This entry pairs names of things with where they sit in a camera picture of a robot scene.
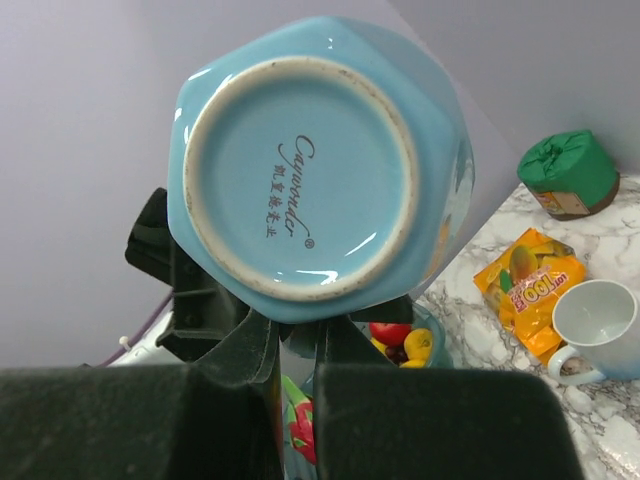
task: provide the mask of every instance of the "white marble table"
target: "white marble table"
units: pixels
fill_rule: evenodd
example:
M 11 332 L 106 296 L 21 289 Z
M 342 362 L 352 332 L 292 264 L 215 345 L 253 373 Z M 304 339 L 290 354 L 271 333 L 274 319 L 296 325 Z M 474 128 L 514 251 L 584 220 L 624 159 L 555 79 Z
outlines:
M 551 386 L 562 403 L 588 480 L 640 479 L 640 380 L 558 385 L 502 330 L 473 283 L 473 276 L 529 227 L 572 246 L 590 278 L 618 280 L 640 297 L 640 176 L 633 176 L 623 177 L 611 206 L 570 222 L 549 217 L 521 185 L 418 303 L 442 320 L 457 367 L 531 372 Z

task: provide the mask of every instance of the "green wrapped container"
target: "green wrapped container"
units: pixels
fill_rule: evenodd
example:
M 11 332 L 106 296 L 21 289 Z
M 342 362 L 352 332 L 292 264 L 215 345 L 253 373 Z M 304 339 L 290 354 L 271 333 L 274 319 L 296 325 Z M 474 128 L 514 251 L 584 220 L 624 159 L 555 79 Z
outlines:
M 615 198 L 620 174 L 589 130 L 545 138 L 524 155 L 518 177 L 558 220 L 598 213 Z

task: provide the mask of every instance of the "gray wall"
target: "gray wall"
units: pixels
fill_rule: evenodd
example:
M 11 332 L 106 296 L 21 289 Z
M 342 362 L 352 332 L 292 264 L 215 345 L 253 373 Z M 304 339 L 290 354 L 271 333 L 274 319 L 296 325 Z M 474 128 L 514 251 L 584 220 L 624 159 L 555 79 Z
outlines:
M 384 0 L 0 2 L 0 367 L 98 362 L 137 329 L 166 288 L 123 252 L 166 184 L 182 81 L 314 14 L 414 37 Z M 515 186 L 517 158 L 460 94 L 478 162 L 468 238 Z
M 390 0 L 516 153 L 591 128 L 640 168 L 640 2 Z

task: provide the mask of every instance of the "mango candy package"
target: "mango candy package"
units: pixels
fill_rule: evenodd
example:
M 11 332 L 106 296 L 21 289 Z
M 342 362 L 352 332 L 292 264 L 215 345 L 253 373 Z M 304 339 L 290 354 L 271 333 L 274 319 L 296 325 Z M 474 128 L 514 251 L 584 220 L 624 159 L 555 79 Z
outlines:
M 585 275 L 573 248 L 530 228 L 473 281 L 503 327 L 546 366 L 562 343 L 553 307 Z

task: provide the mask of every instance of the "white ring on cup base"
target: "white ring on cup base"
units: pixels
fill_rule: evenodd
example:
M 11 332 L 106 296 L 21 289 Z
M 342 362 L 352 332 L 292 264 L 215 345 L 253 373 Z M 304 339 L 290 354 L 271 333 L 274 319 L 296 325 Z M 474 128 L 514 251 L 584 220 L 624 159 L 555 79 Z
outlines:
M 209 132 L 223 118 L 221 114 L 231 102 L 245 94 L 247 90 L 252 90 L 263 83 L 301 74 L 313 75 L 316 78 L 324 78 L 347 86 L 375 107 L 395 139 L 399 161 L 404 165 L 404 182 L 407 186 L 406 191 L 403 192 L 397 221 L 382 248 L 358 270 L 338 277 L 336 281 L 326 285 L 302 286 L 275 282 L 273 278 L 246 265 L 215 232 L 207 218 L 206 208 L 198 189 L 202 149 Z M 270 297 L 297 302 L 342 296 L 364 287 L 380 275 L 403 247 L 411 231 L 419 195 L 419 166 L 415 146 L 411 133 L 393 102 L 368 78 L 349 67 L 306 56 L 275 58 L 259 63 L 222 83 L 207 101 L 193 125 L 184 155 L 183 175 L 184 196 L 189 216 L 200 241 L 215 261 L 247 287 Z

